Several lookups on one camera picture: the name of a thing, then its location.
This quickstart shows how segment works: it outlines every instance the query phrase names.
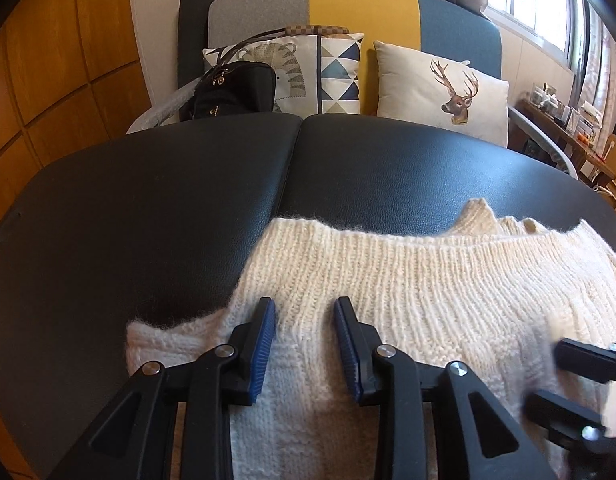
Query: blue triangle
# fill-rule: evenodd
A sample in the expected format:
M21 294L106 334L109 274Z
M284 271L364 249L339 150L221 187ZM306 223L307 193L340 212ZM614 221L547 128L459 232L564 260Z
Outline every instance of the blue triangle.
M338 101L356 101L359 99L359 87L352 83Z
M330 97L328 95L328 92L326 92L323 88L322 88L322 101L334 101L334 99Z
M322 77L324 79L350 79L347 70L337 60L322 70Z
M339 54L337 57L345 57L346 59L354 59L355 61L359 61L359 55L359 45L357 43L353 43L343 54Z

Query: silver bolt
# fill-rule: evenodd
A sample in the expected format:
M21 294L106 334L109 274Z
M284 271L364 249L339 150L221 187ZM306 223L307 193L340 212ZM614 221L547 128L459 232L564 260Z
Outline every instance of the silver bolt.
M462 377L468 373L468 367L461 361L454 361L450 363L450 371Z
M230 345L219 345L214 349L214 354L217 357L230 357L234 355L234 348Z
M394 346L391 346L391 345L379 345L377 347L377 353L381 357L386 357L386 358L390 359L393 355L395 355L397 353L397 351L394 348Z
M162 369L162 364L158 361L148 361L142 366L142 373L144 375L157 375Z
M597 428L593 428L592 426L585 426L583 430L581 430L581 436L584 440L589 440L594 442L595 440L599 440L601 436L601 431Z

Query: deer pillow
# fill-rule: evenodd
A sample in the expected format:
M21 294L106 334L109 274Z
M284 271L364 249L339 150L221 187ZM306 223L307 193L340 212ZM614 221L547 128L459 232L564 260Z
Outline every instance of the deer pillow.
M463 63L374 42L379 62L378 117L453 130L508 144L508 82Z

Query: knit sweater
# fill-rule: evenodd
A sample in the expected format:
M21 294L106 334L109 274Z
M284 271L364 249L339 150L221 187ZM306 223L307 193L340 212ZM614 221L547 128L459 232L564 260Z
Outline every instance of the knit sweater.
M585 221L559 233L496 219L483 200L467 203L438 237L274 219L227 308L169 330L128 326L130 373L148 360L182 364L225 342L261 296L275 300L277 336L257 403L231 411L236 480L372 476L378 410L355 406L347 393L332 323L339 296L416 361L466 362L517 419L530 388L597 411L604 402L602 387L557 373L551 354L561 337L603 347L616 340L616 255ZM528 431L559 469L561 453Z

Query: deer print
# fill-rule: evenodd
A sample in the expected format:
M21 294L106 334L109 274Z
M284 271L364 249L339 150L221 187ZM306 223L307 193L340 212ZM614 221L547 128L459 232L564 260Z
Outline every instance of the deer print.
M448 95L450 95L450 101L441 105L441 109L447 114L452 114L453 118L451 121L453 121L453 124L466 124L468 122L468 108L470 108L472 99L479 91L479 81L474 72L472 73L472 77L464 72L464 75L468 78L468 81L464 82L468 93L461 96L454 91L452 84L448 81L446 77L447 68L448 65L441 66L441 63L437 59L430 62L430 69L437 78L436 81L445 86L448 90Z

